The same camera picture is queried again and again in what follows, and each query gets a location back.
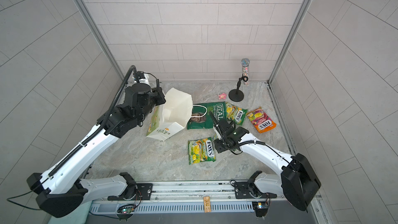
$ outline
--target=tiled wall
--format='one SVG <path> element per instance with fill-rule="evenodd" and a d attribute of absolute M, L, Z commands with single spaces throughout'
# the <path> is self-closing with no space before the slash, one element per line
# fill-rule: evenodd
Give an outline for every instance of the tiled wall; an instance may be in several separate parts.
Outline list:
<path fill-rule="evenodd" d="M 225 81 L 251 59 L 268 80 L 302 0 L 83 0 L 122 71 Z"/>
<path fill-rule="evenodd" d="M 6 198 L 88 133 L 120 82 L 72 0 L 0 0 L 0 222 L 48 221 Z"/>
<path fill-rule="evenodd" d="M 398 220 L 398 0 L 312 0 L 272 88 L 334 223 Z"/>

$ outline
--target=white rope handle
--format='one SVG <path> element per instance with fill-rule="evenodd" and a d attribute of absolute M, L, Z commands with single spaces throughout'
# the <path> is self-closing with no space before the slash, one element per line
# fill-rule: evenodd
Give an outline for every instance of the white rope handle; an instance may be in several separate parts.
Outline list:
<path fill-rule="evenodd" d="M 200 117 L 203 117 L 203 116 L 205 116 L 206 115 L 206 113 L 207 113 L 207 107 L 204 107 L 205 109 L 206 109 L 206 112 L 205 112 L 205 114 L 203 114 L 202 116 L 191 116 L 191 118 L 200 118 Z"/>

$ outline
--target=wooden tag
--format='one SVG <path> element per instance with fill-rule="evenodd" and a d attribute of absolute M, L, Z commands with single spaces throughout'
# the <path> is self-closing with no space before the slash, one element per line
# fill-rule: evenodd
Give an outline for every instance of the wooden tag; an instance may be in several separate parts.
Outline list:
<path fill-rule="evenodd" d="M 210 197 L 203 197 L 203 202 L 205 204 L 205 213 L 211 212 Z"/>

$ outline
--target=snack package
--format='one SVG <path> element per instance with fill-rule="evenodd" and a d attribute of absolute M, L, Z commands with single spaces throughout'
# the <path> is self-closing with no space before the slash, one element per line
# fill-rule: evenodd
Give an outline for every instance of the snack package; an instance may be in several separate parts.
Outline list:
<path fill-rule="evenodd" d="M 201 105 L 207 108 L 207 113 L 203 117 L 194 117 L 188 121 L 187 129 L 211 129 L 213 128 L 213 120 L 210 117 L 210 111 L 213 112 L 216 120 L 220 120 L 222 118 L 226 118 L 226 107 L 225 101 L 222 102 L 211 102 L 211 103 L 199 103 L 197 105 Z M 203 107 L 193 106 L 192 108 L 192 116 L 202 116 L 205 113 L 205 109 Z"/>
<path fill-rule="evenodd" d="M 261 107 L 248 112 L 246 116 L 249 118 L 254 127 L 256 127 L 259 133 L 267 132 L 276 127 L 275 122 L 268 117 Z"/>
<path fill-rule="evenodd" d="M 234 106 L 231 103 L 226 102 L 226 118 L 234 121 L 238 125 L 242 125 L 245 120 L 247 109 Z"/>
<path fill-rule="evenodd" d="M 188 141 L 189 164 L 216 161 L 211 137 Z"/>

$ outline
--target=white paper bag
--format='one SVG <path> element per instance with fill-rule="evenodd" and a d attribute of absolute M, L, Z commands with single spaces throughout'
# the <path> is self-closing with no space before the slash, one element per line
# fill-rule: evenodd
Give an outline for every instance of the white paper bag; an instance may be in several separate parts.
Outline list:
<path fill-rule="evenodd" d="M 192 115 L 192 96 L 175 88 L 165 95 L 166 103 L 156 106 L 147 137 L 165 141 L 184 129 Z"/>

